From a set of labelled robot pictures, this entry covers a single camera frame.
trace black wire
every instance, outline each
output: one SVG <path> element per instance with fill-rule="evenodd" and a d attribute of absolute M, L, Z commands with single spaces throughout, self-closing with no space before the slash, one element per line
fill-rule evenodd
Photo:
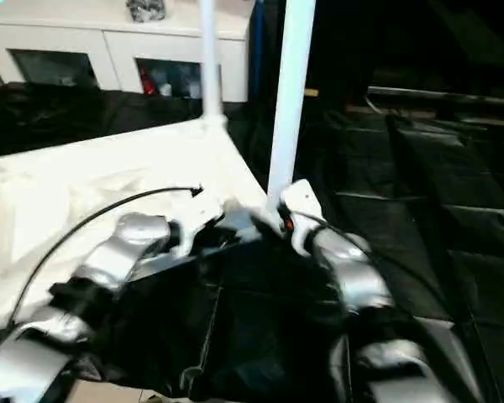
<path fill-rule="evenodd" d="M 353 246 L 355 246 L 366 258 L 370 260 L 370 262 L 374 265 L 377 266 L 376 261 L 373 259 L 373 256 L 371 256 L 368 252 L 362 249 L 361 246 L 359 246 L 351 237 L 349 237 L 346 233 L 342 232 L 338 228 L 336 228 L 334 225 L 328 223 L 327 221 L 323 220 L 322 218 L 315 217 L 311 214 L 306 214 L 305 212 L 296 212 L 296 211 L 291 211 L 292 214 L 297 214 L 299 216 L 303 216 L 306 218 L 310 218 L 311 220 L 321 224 L 322 226 L 334 231 L 337 233 L 340 237 L 345 239 L 347 242 L 351 243 Z M 382 258 L 387 259 L 392 261 L 391 258 L 388 256 L 385 256 L 384 254 L 378 254 Z M 407 275 L 410 275 L 413 279 L 417 280 L 420 285 L 422 285 L 431 296 L 435 299 L 435 301 L 444 309 L 444 311 L 450 315 L 452 318 L 454 317 L 452 315 L 452 311 L 449 308 L 449 304 L 446 302 L 446 300 L 431 286 L 429 281 L 427 281 L 422 275 L 419 273 L 415 272 L 414 270 L 410 270 L 408 267 L 405 267 L 403 264 L 399 264 L 397 262 L 393 262 L 396 265 L 396 267 L 399 267 L 401 270 L 403 270 L 404 273 Z"/>
<path fill-rule="evenodd" d="M 75 227 L 70 229 L 63 237 L 58 239 L 58 241 L 52 246 L 52 248 L 49 249 L 49 251 L 45 254 L 45 256 L 43 256 L 43 258 L 41 258 L 41 260 L 38 262 L 38 264 L 32 270 L 32 273 L 30 274 L 29 278 L 26 280 L 26 283 L 24 284 L 23 289 L 21 290 L 20 294 L 18 295 L 17 302 L 15 302 L 15 307 L 13 308 L 11 315 L 9 315 L 8 325 L 6 326 L 6 329 L 9 331 L 13 330 L 13 328 L 15 327 L 15 317 L 18 314 L 18 310 L 20 309 L 20 307 L 23 303 L 23 299 L 26 296 L 26 292 L 28 291 L 28 288 L 30 287 L 30 285 L 34 281 L 35 276 L 39 273 L 41 268 L 50 259 L 50 257 L 56 252 L 56 250 L 58 250 L 69 238 L 71 238 L 73 235 L 75 235 L 75 233 L 77 233 L 80 229 L 85 227 L 88 223 L 95 220 L 96 218 L 99 218 L 102 214 L 105 214 L 106 212 L 109 212 L 115 208 L 122 206 L 123 204 L 133 202 L 134 200 L 140 199 L 142 197 L 147 197 L 147 196 L 155 195 L 158 193 L 166 193 L 168 191 L 189 191 L 192 193 L 192 196 L 195 196 L 198 193 L 202 192 L 202 189 L 196 188 L 196 187 L 174 186 L 174 187 L 153 189 L 151 191 L 143 191 L 143 192 L 138 193 L 136 195 L 125 197 L 122 200 L 118 200 L 118 201 L 102 208 L 101 210 L 98 210 L 98 211 L 90 214 L 88 217 L 84 218 L 77 225 L 75 225 Z"/>

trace black tarp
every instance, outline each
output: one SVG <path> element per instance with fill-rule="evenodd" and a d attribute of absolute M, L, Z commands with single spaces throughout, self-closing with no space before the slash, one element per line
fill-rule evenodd
<path fill-rule="evenodd" d="M 199 112 L 121 92 L 4 87 L 0 154 Z M 229 122 L 262 184 L 268 116 Z M 368 239 L 400 306 L 443 327 L 444 346 L 461 341 L 485 401 L 504 402 L 504 129 L 304 117 L 296 177 L 311 181 L 331 222 Z M 325 358 L 344 315 L 327 285 L 277 243 L 230 249 L 132 285 L 100 351 L 118 382 L 167 395 L 330 401 Z"/>

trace white cabinet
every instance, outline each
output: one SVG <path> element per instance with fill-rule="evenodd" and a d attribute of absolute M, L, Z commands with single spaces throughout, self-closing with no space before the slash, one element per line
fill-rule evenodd
<path fill-rule="evenodd" d="M 177 97 L 200 97 L 198 2 L 174 0 L 158 22 L 131 21 L 124 0 L 6 0 L 0 4 L 0 76 L 143 92 L 143 81 Z M 218 0 L 222 98 L 245 102 L 254 0 Z"/>

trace white pole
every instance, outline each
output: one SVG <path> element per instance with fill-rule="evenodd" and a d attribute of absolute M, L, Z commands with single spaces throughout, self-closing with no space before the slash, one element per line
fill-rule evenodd
<path fill-rule="evenodd" d="M 220 105 L 220 77 L 218 74 L 217 31 L 215 26 L 216 0 L 199 0 L 202 8 L 202 99 L 203 116 L 218 118 Z"/>
<path fill-rule="evenodd" d="M 270 207 L 278 204 L 281 192 L 293 181 L 315 6 L 315 0 L 287 0 L 270 154 Z"/>

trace silver robotic arm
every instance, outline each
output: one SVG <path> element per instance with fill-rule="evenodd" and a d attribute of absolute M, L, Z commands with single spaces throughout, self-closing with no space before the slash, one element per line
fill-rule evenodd
<path fill-rule="evenodd" d="M 112 236 L 100 243 L 65 284 L 54 284 L 50 304 L 40 308 L 0 344 L 0 402 L 62 401 L 69 365 L 89 342 L 150 253 L 187 256 L 206 223 L 222 216 L 207 193 L 191 199 L 175 222 L 131 213 L 121 217 Z"/>
<path fill-rule="evenodd" d="M 321 206 L 307 181 L 298 181 L 282 192 L 281 212 L 284 221 L 290 223 L 293 248 L 302 256 L 311 255 L 331 272 L 339 286 L 340 306 L 348 312 L 350 320 L 378 317 L 384 311 L 396 310 L 386 282 L 370 261 L 368 243 L 356 235 L 342 234 L 321 225 Z M 369 329 L 382 332 L 378 327 Z M 342 343 L 340 339 L 333 349 L 336 359 Z M 439 382 L 418 343 L 405 338 L 376 339 L 359 346 L 353 354 L 367 370 L 382 374 L 368 383 L 376 403 L 458 402 Z M 417 370 L 400 375 L 399 369 L 409 366 Z M 344 401 L 344 392 L 340 395 Z M 468 390 L 466 395 L 470 395 L 470 401 L 480 401 L 476 388 Z"/>

